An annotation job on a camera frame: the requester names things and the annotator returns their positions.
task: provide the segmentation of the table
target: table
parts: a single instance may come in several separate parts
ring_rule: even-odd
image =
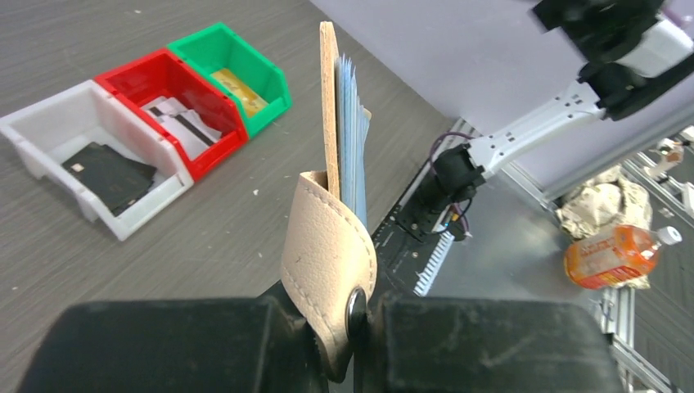
[[[86,300],[256,296],[279,279],[297,174],[322,169],[318,24],[300,0],[8,0],[0,13],[0,115],[217,21],[282,68],[293,108],[126,242],[24,169],[0,140],[0,391],[12,391],[50,323]],[[338,29],[373,113],[374,229],[453,123]]]

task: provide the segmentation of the white bottle cap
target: white bottle cap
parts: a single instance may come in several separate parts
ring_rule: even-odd
[[[658,238],[661,242],[672,246],[682,241],[682,235],[679,231],[673,227],[665,227],[658,229]]]

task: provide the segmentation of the plastic bottle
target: plastic bottle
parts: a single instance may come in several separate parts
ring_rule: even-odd
[[[663,245],[681,241],[682,236],[672,227],[652,232],[617,225],[569,246],[564,267],[571,281],[587,289],[600,289],[649,274],[658,264]]]

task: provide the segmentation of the red storage bin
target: red storage bin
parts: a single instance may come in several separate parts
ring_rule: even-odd
[[[234,101],[168,49],[160,49],[98,75],[94,80],[167,138],[176,147],[195,181],[248,142],[246,127]],[[175,97],[188,109],[195,110],[208,127],[221,132],[221,138],[191,160],[179,140],[142,109],[158,97]]]

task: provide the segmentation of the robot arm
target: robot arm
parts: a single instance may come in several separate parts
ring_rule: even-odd
[[[622,120],[694,72],[694,43],[660,13],[662,0],[543,0],[547,30],[561,28],[587,61],[578,78],[506,128],[444,152],[403,203],[399,222],[422,240],[453,203],[550,138],[599,120]]]

